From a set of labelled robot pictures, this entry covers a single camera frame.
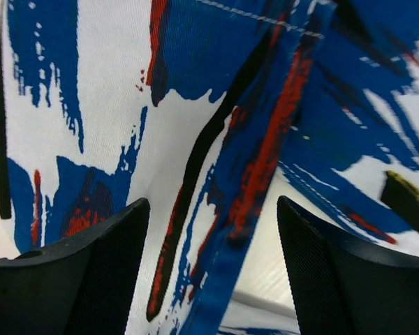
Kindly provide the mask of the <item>blue white red patterned trousers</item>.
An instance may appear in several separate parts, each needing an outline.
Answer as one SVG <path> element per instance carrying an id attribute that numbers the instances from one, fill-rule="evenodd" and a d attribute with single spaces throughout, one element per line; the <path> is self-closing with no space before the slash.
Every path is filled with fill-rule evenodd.
<path id="1" fill-rule="evenodd" d="M 301 334 L 285 196 L 419 257 L 419 1 L 3 1 L 19 255 L 140 198 L 124 334 Z"/>

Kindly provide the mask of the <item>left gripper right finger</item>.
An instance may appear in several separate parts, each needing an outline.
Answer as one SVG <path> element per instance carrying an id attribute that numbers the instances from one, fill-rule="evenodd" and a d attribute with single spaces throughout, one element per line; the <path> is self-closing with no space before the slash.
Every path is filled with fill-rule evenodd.
<path id="1" fill-rule="evenodd" d="M 277 218 L 301 334 L 419 335 L 419 257 L 365 241 L 285 196 Z"/>

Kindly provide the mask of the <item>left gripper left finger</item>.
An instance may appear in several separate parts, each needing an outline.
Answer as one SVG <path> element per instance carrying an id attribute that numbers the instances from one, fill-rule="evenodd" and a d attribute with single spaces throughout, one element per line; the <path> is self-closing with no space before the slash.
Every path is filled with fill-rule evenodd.
<path id="1" fill-rule="evenodd" d="M 149 211 L 140 198 L 54 244 L 0 258 L 0 334 L 124 334 Z"/>

